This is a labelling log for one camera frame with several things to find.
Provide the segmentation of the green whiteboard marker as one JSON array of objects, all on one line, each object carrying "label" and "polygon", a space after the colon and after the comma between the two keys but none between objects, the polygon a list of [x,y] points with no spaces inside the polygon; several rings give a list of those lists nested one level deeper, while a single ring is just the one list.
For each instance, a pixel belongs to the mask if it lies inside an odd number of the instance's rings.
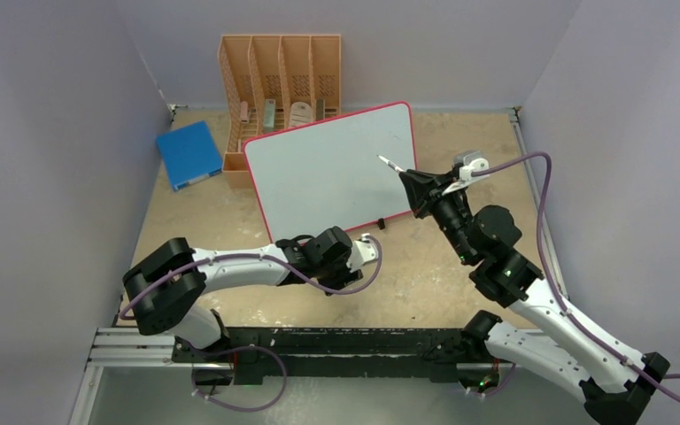
[{"label": "green whiteboard marker", "polygon": [[378,155],[377,157],[384,163],[384,165],[386,165],[388,168],[390,168],[390,169],[391,169],[392,171],[394,171],[395,173],[401,174],[401,173],[403,173],[403,172],[405,171],[404,168],[402,168],[401,166],[397,165],[396,163],[394,163],[394,162],[391,161],[390,159],[384,157],[383,155]]}]

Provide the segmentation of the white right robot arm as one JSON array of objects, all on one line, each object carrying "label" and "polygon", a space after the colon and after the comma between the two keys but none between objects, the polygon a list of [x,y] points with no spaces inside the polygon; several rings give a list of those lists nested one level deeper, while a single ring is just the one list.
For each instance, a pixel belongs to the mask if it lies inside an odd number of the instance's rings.
[{"label": "white right robot arm", "polygon": [[537,326],[543,336],[519,330],[480,311],[461,340],[474,360],[489,354],[527,368],[578,399],[599,424],[635,424],[668,372],[658,352],[642,353],[611,336],[552,288],[542,271],[515,249],[522,232],[503,206],[472,213],[454,173],[417,170],[398,174],[413,215],[432,217],[487,299]]}]

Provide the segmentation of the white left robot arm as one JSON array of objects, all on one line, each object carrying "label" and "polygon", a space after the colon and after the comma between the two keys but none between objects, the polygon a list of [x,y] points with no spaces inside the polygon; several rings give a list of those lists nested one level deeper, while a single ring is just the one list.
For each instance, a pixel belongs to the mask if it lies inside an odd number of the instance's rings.
[{"label": "white left robot arm", "polygon": [[120,318],[135,321],[145,336],[170,332],[205,361],[216,362],[228,353],[229,335],[217,312],[198,305],[203,295],[292,284],[309,284],[327,295],[351,295],[363,267],[381,257],[372,236],[353,240],[340,227],[232,251],[193,248],[186,238],[176,237],[123,275],[128,303]]}]

